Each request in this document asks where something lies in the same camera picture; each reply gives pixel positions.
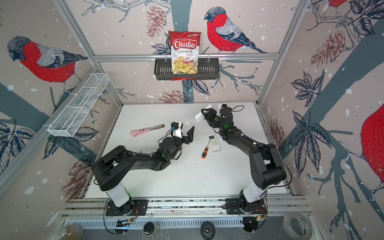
bird illustration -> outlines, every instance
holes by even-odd
[[[360,182],[372,194],[372,198],[368,200],[374,202],[375,193],[380,189],[384,189],[384,104],[370,115],[361,127],[362,154],[353,153],[349,151],[345,142],[340,143],[347,150],[348,155],[344,159],[345,161],[349,160],[350,154],[362,158],[379,177],[381,183],[374,190],[371,190],[365,183]]]
[[[337,7],[345,3],[346,1],[347,0],[325,0],[326,6],[324,8],[327,8],[327,9],[324,11],[323,15],[325,16],[325,13],[327,12],[328,8],[331,6],[336,8],[336,13],[334,16],[337,16],[337,15],[340,16],[340,12],[337,11]]]
[[[250,48],[260,53],[266,53],[257,48],[255,44],[245,36],[243,30],[229,19],[224,8],[210,8],[204,19],[208,21],[208,39],[218,48],[217,53],[221,51],[231,51],[234,53],[241,48]]]
[[[7,48],[12,60],[20,60],[36,77],[47,82],[63,83],[64,90],[59,95],[69,93],[65,90],[65,81],[72,75],[77,77],[74,72],[77,64],[88,59],[60,48],[43,46],[23,36],[11,39]]]

white table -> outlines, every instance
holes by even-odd
[[[233,113],[233,122],[244,134],[258,142],[267,143],[262,125],[253,103],[226,103],[234,108],[244,105],[244,110]],[[196,122],[194,116],[208,103],[191,104],[141,104],[124,105],[104,150],[108,153],[119,145],[134,152],[152,153],[158,149],[157,140],[162,138],[174,121],[189,121],[195,126],[194,140],[183,144],[182,155],[162,171],[147,169],[132,170],[122,180],[132,197],[184,197],[184,196],[229,196],[238,195],[250,181],[249,157],[237,147],[223,141],[215,133],[221,151],[208,150],[206,159],[201,155],[208,144],[207,134],[213,129],[203,120]],[[211,103],[218,109],[219,103]],[[164,128],[132,137],[130,131],[165,124]],[[188,129],[182,130],[187,135]],[[269,194],[287,193],[285,187],[272,188]],[[85,198],[108,198],[93,179]]]

pink knife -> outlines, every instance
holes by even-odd
[[[158,129],[158,128],[162,128],[164,127],[164,124],[161,124],[161,125],[157,125],[157,126],[153,126],[153,127],[146,127],[146,128],[143,128],[143,129],[138,129],[138,130],[132,130],[131,131],[131,135],[133,137],[136,137],[140,134],[143,134],[143,133],[146,133],[146,132],[149,132],[151,130],[155,130],[155,129]]]

chip bag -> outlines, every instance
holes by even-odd
[[[200,33],[169,31],[172,73],[197,73]]]

remote control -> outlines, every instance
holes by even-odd
[[[207,137],[209,139],[209,145],[211,146],[212,151],[214,152],[220,151],[221,148],[217,142],[215,134],[214,133],[208,134]]]

